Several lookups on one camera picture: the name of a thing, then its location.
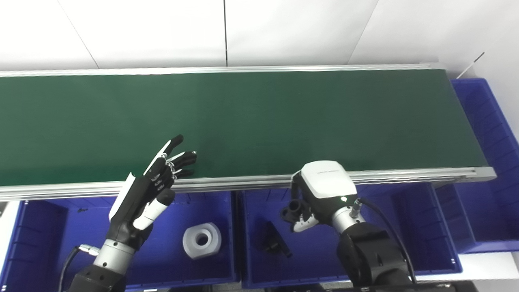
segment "cable connector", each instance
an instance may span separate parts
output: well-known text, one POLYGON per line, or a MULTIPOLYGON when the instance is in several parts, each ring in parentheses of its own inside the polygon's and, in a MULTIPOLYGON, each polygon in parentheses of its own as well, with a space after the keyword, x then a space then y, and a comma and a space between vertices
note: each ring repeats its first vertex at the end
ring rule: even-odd
POLYGON ((356 199, 355 202, 353 202, 353 206, 351 207, 350 217, 355 219, 360 214, 360 208, 362 207, 362 203, 359 201, 359 199, 356 199))
POLYGON ((91 256, 98 256, 99 255, 99 248, 98 247, 95 247, 95 246, 91 246, 91 245, 88 245, 88 244, 81 244, 79 246, 79 250, 84 252, 84 253, 87 253, 91 256))

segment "black plastic part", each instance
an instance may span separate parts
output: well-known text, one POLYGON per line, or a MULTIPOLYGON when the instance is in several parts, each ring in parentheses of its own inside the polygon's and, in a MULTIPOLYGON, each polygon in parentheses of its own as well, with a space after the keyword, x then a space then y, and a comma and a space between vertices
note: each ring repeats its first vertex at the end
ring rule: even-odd
POLYGON ((173 179, 173 177, 165 178, 164 181, 161 181, 160 184, 155 186, 155 193, 158 193, 163 189, 170 189, 174 183, 175 180, 173 179))
MULTIPOLYGON (((357 195, 344 196, 347 198, 344 201, 343 196, 332 197, 332 198, 316 198, 312 193, 305 180, 301 176, 301 173, 297 173, 293 177, 292 187, 299 187, 303 193, 303 200, 310 206, 311 213, 320 222, 328 225, 332 225, 332 216, 337 210, 346 206, 353 206, 353 203, 358 198, 357 195)), ((291 191, 292 197, 297 196, 297 190, 291 191)))
POLYGON ((472 281, 324 289, 317 285, 272 288, 271 292, 478 292, 472 281))
POLYGON ((279 234, 274 224, 269 221, 265 224, 265 226, 267 228, 267 236, 263 241, 263 248, 265 251, 273 254, 281 252, 287 258, 290 258, 292 256, 292 252, 286 245, 285 240, 281 237, 281 234, 279 234))
POLYGON ((171 151, 173 151, 173 148, 180 145, 180 143, 182 143, 183 141, 184 141, 184 136, 182 136, 182 135, 177 135, 177 136, 173 137, 170 140, 169 145, 166 147, 166 149, 164 149, 164 153, 167 155, 171 154, 171 151))
POLYGON ((387 231, 362 222, 341 235, 337 256, 355 287, 410 284, 407 263, 387 231))
POLYGON ((125 289, 124 275, 91 264, 74 276, 67 292, 123 292, 125 289))
POLYGON ((163 157, 159 157, 153 162, 152 166, 148 169, 144 176, 148 177, 152 181, 156 181, 162 172, 165 170, 166 159, 163 157))
POLYGON ((171 168, 169 166, 166 166, 164 171, 160 174, 159 178, 156 181, 154 181, 153 183, 156 186, 159 186, 159 185, 163 184, 165 181, 170 180, 172 178, 173 178, 173 172, 171 172, 171 168))
POLYGON ((281 219, 288 223, 295 223, 299 220, 299 216, 290 211, 288 207, 281 209, 279 216, 281 216, 281 219))
POLYGON ((171 205, 173 200, 175 200, 175 192, 171 189, 164 189, 157 196, 157 201, 165 206, 171 205))
POLYGON ((407 248, 405 248, 404 242, 402 241, 402 239, 400 238, 400 236, 398 235, 398 233, 394 229, 394 227, 391 224, 391 222, 389 222, 387 217, 384 215, 382 210, 380 210, 380 208, 378 208, 377 205, 373 204, 372 202, 370 202, 366 198, 360 198, 359 201, 362 204, 364 204, 365 206, 369 207, 375 213, 377 213, 381 217, 381 219, 384 221, 384 223, 386 224, 387 228, 391 232, 391 235, 393 236, 393 238, 396 240, 398 246, 400 247, 404 258, 407 260, 407 262, 406 262, 407 263, 407 270, 408 270, 409 275, 411 277, 411 282, 416 284, 415 268, 413 267, 413 263, 411 262, 411 259, 409 257, 409 253, 407 252, 407 248))
POLYGON ((189 161, 196 161, 197 155, 193 151, 186 151, 184 154, 180 155, 179 157, 175 158, 171 161, 175 165, 175 169, 181 169, 185 165, 193 164, 193 163, 187 163, 189 161))

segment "black mechanical part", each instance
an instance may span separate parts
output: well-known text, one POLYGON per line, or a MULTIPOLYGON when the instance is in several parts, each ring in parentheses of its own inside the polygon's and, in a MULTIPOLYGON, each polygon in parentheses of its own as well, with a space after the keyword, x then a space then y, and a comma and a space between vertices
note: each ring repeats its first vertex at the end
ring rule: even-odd
POLYGON ((148 239, 153 225, 141 231, 133 227, 133 221, 142 213, 144 206, 148 203, 146 190, 150 184, 152 181, 146 176, 135 179, 121 206, 110 221, 106 234, 107 239, 123 243, 135 250, 141 248, 148 239))
POLYGON ((355 287, 411 283, 400 247, 371 223, 346 229, 340 235, 337 256, 355 287))
POLYGON ((301 199, 292 199, 288 206, 281 209, 281 219, 288 223, 296 223, 300 220, 303 215, 303 220, 307 221, 311 216, 312 212, 310 206, 301 199))
POLYGON ((124 292, 126 277, 103 267, 83 268, 74 276, 69 291, 73 292, 124 292))
POLYGON ((184 136, 176 135, 175 137, 173 137, 170 140, 169 145, 164 150, 164 153, 167 154, 167 155, 171 154, 171 151, 173 151, 173 148, 177 147, 182 142, 184 142, 184 136))
POLYGON ((149 170, 144 174, 151 181, 156 181, 166 171, 166 159, 161 157, 155 160, 149 170))
POLYGON ((279 231, 276 229, 274 224, 271 221, 265 224, 267 228, 267 235, 265 240, 263 241, 263 248, 265 251, 277 254, 283 253, 287 258, 292 256, 292 252, 290 251, 288 245, 286 245, 285 240, 279 234, 279 231))
POLYGON ((153 182, 153 185, 155 187, 159 186, 160 184, 164 184, 167 180, 173 179, 173 172, 171 171, 171 168, 165 167, 162 174, 153 182))
POLYGON ((165 189, 157 196, 157 201, 165 206, 171 205, 175 200, 175 192, 172 189, 165 189))
POLYGON ((179 157, 171 161, 175 169, 181 169, 184 166, 191 165, 196 162, 197 154, 194 151, 187 151, 179 157))
POLYGON ((292 198, 298 197, 298 188, 300 188, 303 194, 303 201, 311 206, 311 213, 313 213, 315 218, 323 224, 332 225, 333 214, 343 207, 353 206, 355 200, 358 198, 357 195, 316 198, 315 195, 312 194, 312 191, 306 184, 300 172, 294 175, 292 181, 292 198))
POLYGON ((478 292, 472 281, 420 283, 394 286, 364 286, 324 289, 315 285, 272 288, 270 292, 478 292))

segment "white wall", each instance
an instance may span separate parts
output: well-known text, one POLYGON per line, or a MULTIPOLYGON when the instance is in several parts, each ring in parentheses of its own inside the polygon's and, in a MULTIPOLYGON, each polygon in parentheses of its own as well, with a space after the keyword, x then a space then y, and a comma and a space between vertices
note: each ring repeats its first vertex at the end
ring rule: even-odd
POLYGON ((515 0, 380 0, 349 63, 440 62, 457 76, 517 15, 515 0))
POLYGON ((224 66, 227 40, 229 65, 439 61, 454 76, 519 2, 226 0, 225 10, 224 0, 0 1, 0 70, 224 66))

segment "humanoid robot hand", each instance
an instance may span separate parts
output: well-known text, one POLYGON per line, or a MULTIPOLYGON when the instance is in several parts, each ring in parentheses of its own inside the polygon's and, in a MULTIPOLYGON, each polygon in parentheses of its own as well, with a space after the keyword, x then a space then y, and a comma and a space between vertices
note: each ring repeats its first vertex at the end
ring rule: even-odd
POLYGON ((196 162, 196 152, 182 152, 169 157, 183 140, 182 135, 169 140, 142 176, 128 175, 110 210, 111 224, 107 238, 129 244, 135 249, 139 249, 147 239, 155 219, 175 198, 171 186, 178 178, 193 174, 192 170, 184 167, 196 162))

